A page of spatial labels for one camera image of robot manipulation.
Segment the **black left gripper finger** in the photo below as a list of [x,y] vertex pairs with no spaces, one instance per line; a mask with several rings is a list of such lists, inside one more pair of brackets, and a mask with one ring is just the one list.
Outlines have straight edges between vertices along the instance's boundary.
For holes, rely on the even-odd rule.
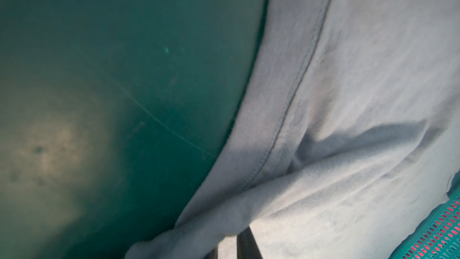
[[250,227],[237,236],[237,258],[262,259],[261,252],[257,246]]

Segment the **grey t-shirt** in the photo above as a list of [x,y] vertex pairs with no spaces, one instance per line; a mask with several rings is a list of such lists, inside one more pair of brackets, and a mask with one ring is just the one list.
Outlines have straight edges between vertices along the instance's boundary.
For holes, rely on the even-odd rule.
[[231,135],[175,228],[129,259],[386,259],[460,169],[460,0],[269,0]]

